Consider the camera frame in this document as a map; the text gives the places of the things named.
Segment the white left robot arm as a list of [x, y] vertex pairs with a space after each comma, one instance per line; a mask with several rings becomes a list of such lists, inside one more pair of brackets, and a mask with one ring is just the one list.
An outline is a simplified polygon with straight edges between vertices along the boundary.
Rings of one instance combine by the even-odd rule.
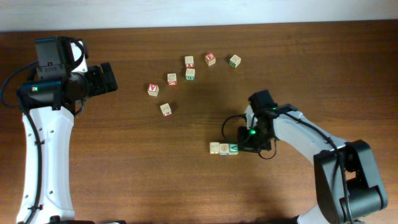
[[24, 191], [17, 223], [75, 223], [69, 149], [75, 116], [87, 99], [118, 89], [109, 63], [87, 66], [83, 40], [35, 42], [38, 61], [16, 92], [25, 129]]

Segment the wooden block blue side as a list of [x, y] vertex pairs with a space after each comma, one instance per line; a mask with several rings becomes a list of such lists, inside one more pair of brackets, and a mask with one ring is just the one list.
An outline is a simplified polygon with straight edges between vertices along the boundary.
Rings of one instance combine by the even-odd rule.
[[227, 156], [229, 154], [229, 144], [219, 144], [219, 155]]

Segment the green letter V block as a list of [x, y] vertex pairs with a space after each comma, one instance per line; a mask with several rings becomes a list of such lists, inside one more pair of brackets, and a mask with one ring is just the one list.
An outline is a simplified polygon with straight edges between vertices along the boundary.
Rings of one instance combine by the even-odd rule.
[[239, 154], [239, 146], [237, 144], [229, 144], [228, 154], [232, 155], [232, 156], [238, 155]]

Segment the wooden block yellow side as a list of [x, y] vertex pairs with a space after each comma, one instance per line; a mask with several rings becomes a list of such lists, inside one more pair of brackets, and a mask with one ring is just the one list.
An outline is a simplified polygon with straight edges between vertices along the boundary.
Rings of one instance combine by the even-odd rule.
[[219, 154], [220, 153], [220, 144], [218, 142], [210, 143], [210, 154]]

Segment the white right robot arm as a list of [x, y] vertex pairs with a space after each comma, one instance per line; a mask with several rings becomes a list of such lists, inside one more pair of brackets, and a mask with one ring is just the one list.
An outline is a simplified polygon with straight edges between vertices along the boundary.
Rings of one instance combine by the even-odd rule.
[[291, 104], [279, 106], [267, 90], [251, 95], [238, 129], [240, 151], [261, 154], [286, 142], [313, 164], [317, 203], [291, 223], [359, 223], [388, 199], [370, 145], [338, 138]]

